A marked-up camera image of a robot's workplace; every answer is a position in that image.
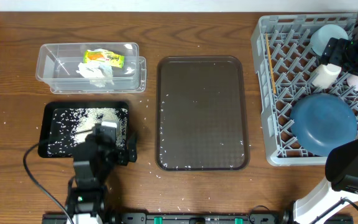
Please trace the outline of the light blue bowl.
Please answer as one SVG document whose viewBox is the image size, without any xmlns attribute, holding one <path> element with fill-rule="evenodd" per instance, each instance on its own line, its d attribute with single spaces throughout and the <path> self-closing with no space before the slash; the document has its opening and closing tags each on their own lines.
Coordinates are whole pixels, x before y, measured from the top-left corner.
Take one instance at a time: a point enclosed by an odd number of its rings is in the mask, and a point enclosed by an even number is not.
<svg viewBox="0 0 358 224">
<path fill-rule="evenodd" d="M 318 56 L 322 56 L 330 38 L 348 39 L 347 32 L 340 26 L 328 24 L 318 29 L 310 39 L 312 50 Z"/>
</svg>

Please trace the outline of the white plastic cup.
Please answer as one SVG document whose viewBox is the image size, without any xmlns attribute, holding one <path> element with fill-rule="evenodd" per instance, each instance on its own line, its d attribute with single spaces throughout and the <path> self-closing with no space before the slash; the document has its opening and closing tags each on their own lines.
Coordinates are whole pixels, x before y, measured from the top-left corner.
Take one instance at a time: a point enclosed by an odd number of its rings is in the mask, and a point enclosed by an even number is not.
<svg viewBox="0 0 358 224">
<path fill-rule="evenodd" d="M 327 65 L 321 64 L 313 71 L 314 79 L 312 84 L 318 88 L 327 89 L 334 83 L 341 70 L 341 67 L 331 63 Z"/>
</svg>

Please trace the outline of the pink plastic cup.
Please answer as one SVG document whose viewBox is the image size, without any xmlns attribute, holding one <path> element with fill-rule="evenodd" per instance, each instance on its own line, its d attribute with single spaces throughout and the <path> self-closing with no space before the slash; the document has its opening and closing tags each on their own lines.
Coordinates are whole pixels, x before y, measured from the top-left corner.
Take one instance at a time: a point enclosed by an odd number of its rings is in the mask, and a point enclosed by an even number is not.
<svg viewBox="0 0 358 224">
<path fill-rule="evenodd" d="M 347 78 L 347 84 L 349 87 L 354 87 L 355 91 L 358 91 L 358 76 L 356 75 L 349 75 Z"/>
</svg>

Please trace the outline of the grey dishwasher rack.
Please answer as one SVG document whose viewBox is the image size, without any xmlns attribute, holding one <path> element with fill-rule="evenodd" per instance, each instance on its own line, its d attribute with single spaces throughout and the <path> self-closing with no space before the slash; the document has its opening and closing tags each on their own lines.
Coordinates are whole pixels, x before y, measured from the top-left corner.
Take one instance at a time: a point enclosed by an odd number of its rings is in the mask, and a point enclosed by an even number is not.
<svg viewBox="0 0 358 224">
<path fill-rule="evenodd" d="M 339 97 L 355 113 L 358 125 L 358 90 L 347 84 L 350 74 L 341 72 L 325 90 L 313 86 L 319 58 L 310 44 L 312 34 L 329 24 L 338 25 L 351 34 L 356 17 L 355 13 L 343 13 L 262 16 L 259 19 L 250 41 L 261 92 L 265 155 L 270 165 L 325 164 L 325 157 L 307 151 L 291 133 L 295 123 L 290 119 L 291 109 L 306 96 L 328 93 Z"/>
</svg>

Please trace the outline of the orange chopstick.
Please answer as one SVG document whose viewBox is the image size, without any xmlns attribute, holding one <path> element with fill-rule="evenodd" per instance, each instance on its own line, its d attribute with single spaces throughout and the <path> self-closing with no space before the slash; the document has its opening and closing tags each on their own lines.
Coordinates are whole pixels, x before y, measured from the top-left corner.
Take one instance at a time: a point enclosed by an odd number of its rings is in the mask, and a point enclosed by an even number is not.
<svg viewBox="0 0 358 224">
<path fill-rule="evenodd" d="M 272 56 L 271 56 L 271 53 L 270 53 L 269 37 L 268 37 L 267 33 L 265 34 L 265 42 L 266 42 L 266 49 L 267 49 L 267 56 L 268 56 L 270 79 L 271 79 L 271 82 L 272 82 L 272 91 L 273 91 L 273 94 L 276 95 L 277 90 L 276 90 L 274 72 L 273 72 L 273 67 L 272 67 Z"/>
</svg>

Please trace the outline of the dark blue plate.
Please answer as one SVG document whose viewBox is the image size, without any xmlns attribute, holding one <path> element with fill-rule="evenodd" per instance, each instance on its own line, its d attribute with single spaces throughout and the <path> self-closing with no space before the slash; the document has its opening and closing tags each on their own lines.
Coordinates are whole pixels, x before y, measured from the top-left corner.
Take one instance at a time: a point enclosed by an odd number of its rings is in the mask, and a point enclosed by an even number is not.
<svg viewBox="0 0 358 224">
<path fill-rule="evenodd" d="M 326 157 L 336 147 L 355 140 L 357 120 L 339 97 L 320 93 L 297 101 L 291 110 L 291 133 L 301 147 Z"/>
</svg>

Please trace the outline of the white paper napkin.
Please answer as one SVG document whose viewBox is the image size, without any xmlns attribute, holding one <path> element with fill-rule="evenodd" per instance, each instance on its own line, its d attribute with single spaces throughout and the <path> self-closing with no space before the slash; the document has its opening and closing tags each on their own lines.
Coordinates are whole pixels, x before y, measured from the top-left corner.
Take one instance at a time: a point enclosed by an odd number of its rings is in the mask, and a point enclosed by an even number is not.
<svg viewBox="0 0 358 224">
<path fill-rule="evenodd" d="M 87 78 L 92 85 L 98 88 L 103 88 L 107 84 L 114 85 L 112 66 L 109 65 L 98 62 L 79 63 L 76 73 Z"/>
</svg>

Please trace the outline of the yellow green snack wrapper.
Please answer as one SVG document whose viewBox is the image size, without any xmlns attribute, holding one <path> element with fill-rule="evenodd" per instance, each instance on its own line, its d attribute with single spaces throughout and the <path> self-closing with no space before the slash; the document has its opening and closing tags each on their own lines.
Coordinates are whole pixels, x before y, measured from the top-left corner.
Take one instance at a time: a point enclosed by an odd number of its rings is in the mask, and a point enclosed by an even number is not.
<svg viewBox="0 0 358 224">
<path fill-rule="evenodd" d="M 124 59 L 123 55 L 105 49 L 86 50 L 83 56 L 84 63 L 98 62 L 117 68 L 124 66 Z"/>
</svg>

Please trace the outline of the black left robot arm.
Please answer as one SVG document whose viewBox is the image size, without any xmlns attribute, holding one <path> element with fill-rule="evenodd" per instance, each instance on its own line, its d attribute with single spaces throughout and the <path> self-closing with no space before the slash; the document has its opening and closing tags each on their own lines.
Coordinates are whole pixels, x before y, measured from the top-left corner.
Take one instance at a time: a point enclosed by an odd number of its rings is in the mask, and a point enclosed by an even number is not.
<svg viewBox="0 0 358 224">
<path fill-rule="evenodd" d="M 74 147 L 75 176 L 69 181 L 65 208 L 73 223 L 115 223 L 117 216 L 106 210 L 106 180 L 115 166 L 137 160 L 137 135 L 118 146 L 117 128 L 97 124 L 85 141 Z"/>
</svg>

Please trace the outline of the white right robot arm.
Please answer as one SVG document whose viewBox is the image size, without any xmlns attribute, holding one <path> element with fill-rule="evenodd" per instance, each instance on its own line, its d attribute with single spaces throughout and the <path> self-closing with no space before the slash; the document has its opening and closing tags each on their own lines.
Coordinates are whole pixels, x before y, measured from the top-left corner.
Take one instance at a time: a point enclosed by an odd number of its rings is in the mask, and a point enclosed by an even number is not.
<svg viewBox="0 0 358 224">
<path fill-rule="evenodd" d="M 358 69 L 358 22 L 352 41 L 340 46 L 331 39 L 332 47 L 324 51 L 324 59 L 345 68 Z M 293 204 L 291 223 L 324 223 L 346 205 L 358 202 L 358 134 L 356 139 L 331 149 L 325 165 L 324 179 L 305 197 Z"/>
</svg>

